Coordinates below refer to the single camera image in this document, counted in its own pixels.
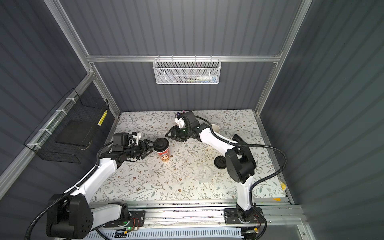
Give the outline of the beige patterned paper cup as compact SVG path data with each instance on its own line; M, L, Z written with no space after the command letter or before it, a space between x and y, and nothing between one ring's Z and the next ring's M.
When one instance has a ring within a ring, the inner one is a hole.
M221 131L220 127L218 125L216 125L216 124L212 124L212 129L217 134L219 134L220 131Z

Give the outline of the red patterned paper cup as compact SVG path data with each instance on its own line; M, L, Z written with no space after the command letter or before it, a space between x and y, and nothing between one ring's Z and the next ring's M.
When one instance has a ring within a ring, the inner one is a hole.
M160 156L160 158L161 158L161 160L163 162L167 162L167 161L170 160L171 154L170 154L170 149L169 148L166 151L162 152L162 153L158 153L158 152L156 152L156 153Z

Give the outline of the clear leak-proof film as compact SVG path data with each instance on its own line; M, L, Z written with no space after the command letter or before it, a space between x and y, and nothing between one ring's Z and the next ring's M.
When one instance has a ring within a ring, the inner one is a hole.
M207 165L198 166L194 170L193 175L194 179L200 183L207 183L211 181L214 176L213 170Z

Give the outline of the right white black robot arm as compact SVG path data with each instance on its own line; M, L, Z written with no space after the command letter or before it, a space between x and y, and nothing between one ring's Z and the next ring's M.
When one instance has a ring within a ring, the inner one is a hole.
M166 134L167 138L178 142L195 139L207 144L220 152L226 161L226 169L237 185L237 215L242 222L248 222L253 215L261 215L253 202L253 189L280 173L288 164L287 155L280 149L268 145L247 144L239 135L227 139L216 133L213 125L206 119L196 116L193 112L176 113L176 125ZM254 182L253 176L257 167L251 148L265 148L278 152L284 158L283 165L274 173Z

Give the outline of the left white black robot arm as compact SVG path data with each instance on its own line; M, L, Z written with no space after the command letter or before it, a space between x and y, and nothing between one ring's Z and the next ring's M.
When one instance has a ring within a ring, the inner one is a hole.
M113 141L102 146L96 155L95 166L63 194L53 195L47 207L28 226L24 238L31 239L38 221L47 216L47 236L67 240L83 239L109 222L117 221L122 228L136 224L127 204L112 203L91 209L89 203L103 182L125 161L134 163L153 152L154 142L141 139L133 132L114 134Z

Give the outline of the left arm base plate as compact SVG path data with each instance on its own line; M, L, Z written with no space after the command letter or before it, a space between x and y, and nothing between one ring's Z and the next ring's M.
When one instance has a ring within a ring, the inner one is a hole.
M145 211L127 211L121 213L121 216L114 221L105 223L105 228L133 228L143 227L145 221Z

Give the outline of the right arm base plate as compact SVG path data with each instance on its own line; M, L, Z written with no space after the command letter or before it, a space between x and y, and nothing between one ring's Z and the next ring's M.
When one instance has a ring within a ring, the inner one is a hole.
M263 211L261 208L256 208L251 211L251 216L245 220L240 220L237 209L236 208L226 208L223 210L223 215L225 218L226 225L234 225L234 224L253 224L253 225L261 225L266 221L263 219Z

